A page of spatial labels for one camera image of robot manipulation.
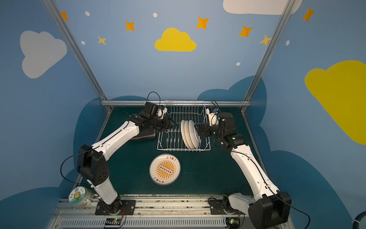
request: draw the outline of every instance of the round container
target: round container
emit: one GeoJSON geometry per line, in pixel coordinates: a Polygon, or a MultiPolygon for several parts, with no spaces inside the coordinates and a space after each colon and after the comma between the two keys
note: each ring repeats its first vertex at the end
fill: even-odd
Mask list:
{"type": "Polygon", "coordinates": [[[159,185],[168,185],[178,179],[179,160],[171,154],[161,154],[150,164],[150,177],[159,185]]]}
{"type": "Polygon", "coordinates": [[[69,202],[73,206],[86,206],[93,201],[94,193],[86,187],[79,186],[75,188],[69,195],[69,202]]]}

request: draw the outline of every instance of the black mounting plate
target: black mounting plate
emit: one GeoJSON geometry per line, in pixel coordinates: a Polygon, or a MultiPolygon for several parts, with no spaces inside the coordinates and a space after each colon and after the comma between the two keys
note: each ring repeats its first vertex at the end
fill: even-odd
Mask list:
{"type": "Polygon", "coordinates": [[[208,204],[210,204],[211,215],[239,215],[238,210],[235,210],[235,212],[232,214],[226,212],[224,210],[223,200],[210,199],[208,204]]]}
{"type": "MultiPolygon", "coordinates": [[[[121,200],[122,206],[126,210],[125,215],[133,215],[135,211],[136,200],[121,200]]],[[[122,215],[123,210],[117,212],[116,214],[111,214],[111,211],[106,208],[101,202],[97,204],[97,209],[95,210],[95,215],[122,215]]]]}

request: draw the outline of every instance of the black hose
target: black hose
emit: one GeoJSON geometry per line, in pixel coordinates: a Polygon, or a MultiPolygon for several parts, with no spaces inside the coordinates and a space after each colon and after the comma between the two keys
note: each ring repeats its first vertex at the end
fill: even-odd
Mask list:
{"type": "Polygon", "coordinates": [[[364,211],[364,212],[358,214],[358,216],[356,216],[355,220],[357,220],[358,222],[357,221],[353,221],[352,229],[358,229],[359,228],[359,226],[360,226],[360,223],[359,222],[362,220],[362,218],[364,216],[366,216],[366,211],[364,211]]]}

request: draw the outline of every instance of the orange sunburst pattern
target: orange sunburst pattern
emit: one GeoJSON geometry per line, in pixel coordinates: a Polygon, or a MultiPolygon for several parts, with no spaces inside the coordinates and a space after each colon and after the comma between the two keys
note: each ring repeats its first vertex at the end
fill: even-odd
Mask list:
{"type": "Polygon", "coordinates": [[[156,174],[163,180],[171,178],[174,172],[175,172],[175,165],[168,160],[161,162],[160,164],[158,164],[156,168],[156,174]]]}

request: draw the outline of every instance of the yellow cloud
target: yellow cloud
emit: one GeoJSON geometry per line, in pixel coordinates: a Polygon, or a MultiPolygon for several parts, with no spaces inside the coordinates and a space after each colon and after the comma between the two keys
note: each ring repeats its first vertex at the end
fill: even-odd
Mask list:
{"type": "Polygon", "coordinates": [[[155,48],[160,51],[189,52],[196,48],[188,33],[180,32],[176,28],[168,28],[163,32],[161,39],[155,42],[155,48]]]}
{"type": "Polygon", "coordinates": [[[305,84],[342,130],[366,145],[366,64],[347,60],[328,70],[313,69],[305,84]]]}

